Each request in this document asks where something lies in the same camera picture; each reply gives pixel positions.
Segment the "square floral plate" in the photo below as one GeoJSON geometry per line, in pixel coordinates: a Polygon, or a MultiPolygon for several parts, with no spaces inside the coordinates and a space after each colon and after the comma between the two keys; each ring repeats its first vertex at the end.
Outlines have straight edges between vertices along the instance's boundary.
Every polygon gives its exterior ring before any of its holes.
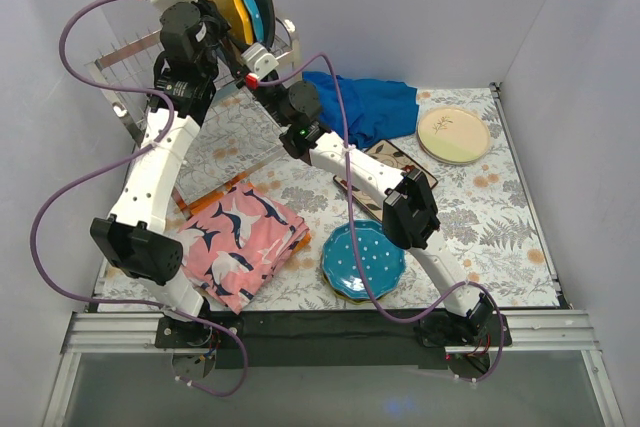
{"type": "MultiPolygon", "coordinates": [[[[439,183],[437,178],[425,167],[420,165],[413,157],[389,140],[381,140],[377,142],[372,147],[366,149],[365,153],[379,163],[404,172],[409,172],[412,169],[421,170],[427,177],[429,187],[431,189],[434,189],[439,183]]],[[[382,222],[383,209],[378,204],[376,204],[365,192],[358,190],[356,186],[353,186],[352,194],[354,203],[356,203],[372,219],[382,222]]]]}

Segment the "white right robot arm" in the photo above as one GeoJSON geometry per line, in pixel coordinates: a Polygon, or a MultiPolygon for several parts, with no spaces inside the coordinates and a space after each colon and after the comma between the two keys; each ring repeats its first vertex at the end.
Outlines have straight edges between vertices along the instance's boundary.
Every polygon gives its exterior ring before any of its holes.
{"type": "Polygon", "coordinates": [[[364,192],[381,207],[386,238],[419,263],[440,293],[437,302],[446,311],[447,331],[464,344],[479,342],[497,309],[449,250],[426,175],[389,167],[351,146],[346,132],[336,133],[320,121],[322,106],[311,83],[293,74],[279,78],[276,57],[261,43],[233,45],[234,81],[246,86],[284,128],[280,141],[285,151],[346,180],[349,190],[364,192]]]}

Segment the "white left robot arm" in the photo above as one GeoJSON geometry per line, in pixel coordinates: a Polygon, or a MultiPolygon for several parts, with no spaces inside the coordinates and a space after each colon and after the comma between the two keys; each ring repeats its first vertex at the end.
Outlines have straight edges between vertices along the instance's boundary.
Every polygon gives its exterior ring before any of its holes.
{"type": "Polygon", "coordinates": [[[165,236],[174,184],[216,93],[216,50],[229,30],[207,0],[151,0],[160,12],[162,50],[154,64],[142,155],[106,219],[93,220],[90,235],[106,260],[141,283],[156,302],[187,313],[178,334],[193,347],[213,333],[200,314],[204,299],[181,264],[182,245],[165,236]]]}

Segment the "blue polka dot plate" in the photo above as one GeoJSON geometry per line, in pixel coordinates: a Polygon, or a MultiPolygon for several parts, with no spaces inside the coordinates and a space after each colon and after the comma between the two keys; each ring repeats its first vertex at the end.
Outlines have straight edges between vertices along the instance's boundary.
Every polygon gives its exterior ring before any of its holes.
{"type": "MultiPolygon", "coordinates": [[[[384,235],[379,222],[355,220],[354,225],[361,267],[372,293],[380,299],[398,286],[406,269],[405,253],[384,235]]],[[[349,223],[336,228],[324,243],[321,268],[339,290],[354,289],[356,280],[362,281],[349,223]]]]}

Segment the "cream round plate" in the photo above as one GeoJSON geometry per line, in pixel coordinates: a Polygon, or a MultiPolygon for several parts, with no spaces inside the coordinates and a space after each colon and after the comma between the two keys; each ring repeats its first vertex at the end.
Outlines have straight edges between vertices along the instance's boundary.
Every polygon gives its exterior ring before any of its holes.
{"type": "Polygon", "coordinates": [[[484,121],[475,113],[455,106],[428,110],[418,121],[416,135],[427,154],[451,165],[474,163],[491,146],[484,121]]]}

